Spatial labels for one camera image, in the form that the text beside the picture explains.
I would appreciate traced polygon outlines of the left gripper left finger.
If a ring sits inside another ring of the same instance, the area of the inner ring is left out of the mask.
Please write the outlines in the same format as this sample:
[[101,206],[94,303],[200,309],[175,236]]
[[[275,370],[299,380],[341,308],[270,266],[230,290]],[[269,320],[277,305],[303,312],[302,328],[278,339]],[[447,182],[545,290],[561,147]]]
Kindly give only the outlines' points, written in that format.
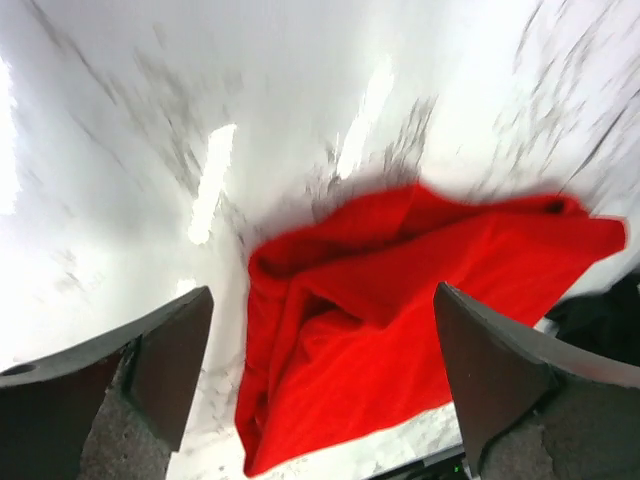
[[181,448],[214,299],[159,309],[1,373],[4,479],[163,479]]

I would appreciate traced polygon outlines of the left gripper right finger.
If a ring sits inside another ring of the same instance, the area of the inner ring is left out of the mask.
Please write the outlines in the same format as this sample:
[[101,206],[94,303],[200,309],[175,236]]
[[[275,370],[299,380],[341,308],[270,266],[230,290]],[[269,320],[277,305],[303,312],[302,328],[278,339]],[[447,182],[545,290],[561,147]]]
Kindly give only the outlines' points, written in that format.
[[434,312],[472,477],[638,478],[638,367],[526,327],[446,283]]

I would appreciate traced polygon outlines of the bright red t shirt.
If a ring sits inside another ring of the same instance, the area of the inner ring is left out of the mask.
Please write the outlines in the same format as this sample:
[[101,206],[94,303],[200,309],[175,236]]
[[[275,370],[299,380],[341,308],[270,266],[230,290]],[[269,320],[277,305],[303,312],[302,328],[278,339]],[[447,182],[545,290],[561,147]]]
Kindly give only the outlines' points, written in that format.
[[465,204],[411,184],[352,199],[248,262],[235,425],[244,473],[394,427],[451,393],[433,300],[448,283],[533,327],[626,244],[575,198]]

